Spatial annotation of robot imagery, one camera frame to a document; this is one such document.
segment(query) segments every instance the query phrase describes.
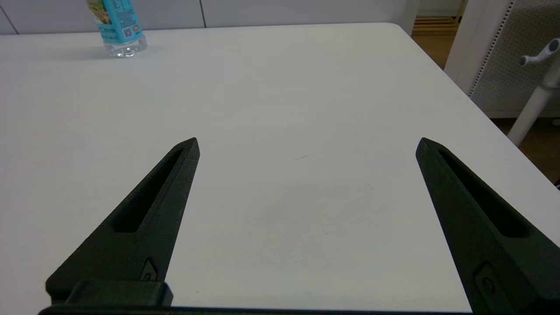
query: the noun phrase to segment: wooden shelf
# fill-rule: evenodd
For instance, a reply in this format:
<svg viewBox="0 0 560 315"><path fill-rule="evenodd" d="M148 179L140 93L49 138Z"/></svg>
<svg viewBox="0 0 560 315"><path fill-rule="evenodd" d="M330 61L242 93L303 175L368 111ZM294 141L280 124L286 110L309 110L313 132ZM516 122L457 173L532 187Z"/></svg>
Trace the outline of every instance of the wooden shelf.
<svg viewBox="0 0 560 315"><path fill-rule="evenodd" d="M455 35L459 23L450 16L417 17L412 35Z"/></svg>

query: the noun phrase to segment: white table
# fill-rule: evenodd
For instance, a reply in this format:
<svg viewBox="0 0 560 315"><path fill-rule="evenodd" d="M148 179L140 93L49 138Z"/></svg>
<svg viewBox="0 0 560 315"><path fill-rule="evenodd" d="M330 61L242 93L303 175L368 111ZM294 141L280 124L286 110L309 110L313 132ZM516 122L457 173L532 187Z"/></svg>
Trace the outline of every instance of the white table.
<svg viewBox="0 0 560 315"><path fill-rule="evenodd" d="M0 313L176 143L200 162L174 305L469 311L414 153L446 145L560 244L560 194L391 24L0 36Z"/></svg>

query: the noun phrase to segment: plastic bottle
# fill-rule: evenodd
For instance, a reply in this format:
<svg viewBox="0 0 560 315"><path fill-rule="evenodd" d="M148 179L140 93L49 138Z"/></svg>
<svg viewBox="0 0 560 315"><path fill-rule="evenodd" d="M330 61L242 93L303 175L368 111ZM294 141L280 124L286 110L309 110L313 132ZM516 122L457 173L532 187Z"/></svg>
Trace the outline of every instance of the plastic bottle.
<svg viewBox="0 0 560 315"><path fill-rule="evenodd" d="M110 55L132 57L148 47L132 0L86 0Z"/></svg>

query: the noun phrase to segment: bottle label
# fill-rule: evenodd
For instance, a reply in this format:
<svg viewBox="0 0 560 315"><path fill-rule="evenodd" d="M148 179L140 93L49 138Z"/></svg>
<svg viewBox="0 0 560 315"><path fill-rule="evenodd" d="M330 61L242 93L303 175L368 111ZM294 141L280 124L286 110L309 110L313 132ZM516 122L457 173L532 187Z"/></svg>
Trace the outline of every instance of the bottle label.
<svg viewBox="0 0 560 315"><path fill-rule="evenodd" d="M142 37L131 0L86 0L103 41L124 44Z"/></svg>

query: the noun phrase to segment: wooden floor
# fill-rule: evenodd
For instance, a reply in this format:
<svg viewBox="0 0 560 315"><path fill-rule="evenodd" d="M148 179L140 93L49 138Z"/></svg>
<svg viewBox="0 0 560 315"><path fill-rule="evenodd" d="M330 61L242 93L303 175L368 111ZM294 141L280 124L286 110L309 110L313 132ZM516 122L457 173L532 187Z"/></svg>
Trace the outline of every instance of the wooden floor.
<svg viewBox="0 0 560 315"><path fill-rule="evenodd" d="M445 68L455 35L412 35L412 39L440 68Z"/></svg>
<svg viewBox="0 0 560 315"><path fill-rule="evenodd" d="M447 56L455 35L414 35L412 39L440 66L445 68ZM493 119L494 124L506 133L514 119ZM560 127L552 126L551 119L539 118L529 131L519 149L553 183L560 180Z"/></svg>

